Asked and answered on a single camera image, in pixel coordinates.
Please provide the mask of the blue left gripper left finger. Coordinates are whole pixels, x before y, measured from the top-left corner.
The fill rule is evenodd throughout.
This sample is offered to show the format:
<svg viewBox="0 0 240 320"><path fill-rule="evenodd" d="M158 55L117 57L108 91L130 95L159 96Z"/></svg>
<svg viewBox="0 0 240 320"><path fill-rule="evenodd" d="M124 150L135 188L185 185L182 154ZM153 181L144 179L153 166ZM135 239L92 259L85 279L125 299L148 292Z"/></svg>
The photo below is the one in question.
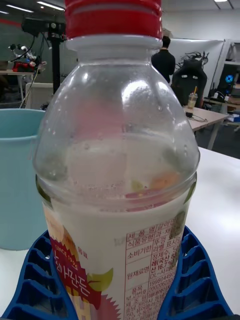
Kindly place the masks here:
<svg viewBox="0 0 240 320"><path fill-rule="evenodd" d="M24 259L15 293L1 319L76 320L77 314L54 265L50 236L45 231Z"/></svg>

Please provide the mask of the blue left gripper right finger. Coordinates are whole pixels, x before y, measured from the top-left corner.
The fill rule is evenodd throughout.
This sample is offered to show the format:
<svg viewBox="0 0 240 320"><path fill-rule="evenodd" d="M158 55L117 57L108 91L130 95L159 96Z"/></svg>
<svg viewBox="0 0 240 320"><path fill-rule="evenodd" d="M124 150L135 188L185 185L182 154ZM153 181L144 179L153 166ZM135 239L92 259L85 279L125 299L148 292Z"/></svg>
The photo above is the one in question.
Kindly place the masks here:
<svg viewBox="0 0 240 320"><path fill-rule="evenodd" d="M161 305L159 320L226 320L233 316L211 260L197 237L184 228L175 278Z"/></svg>

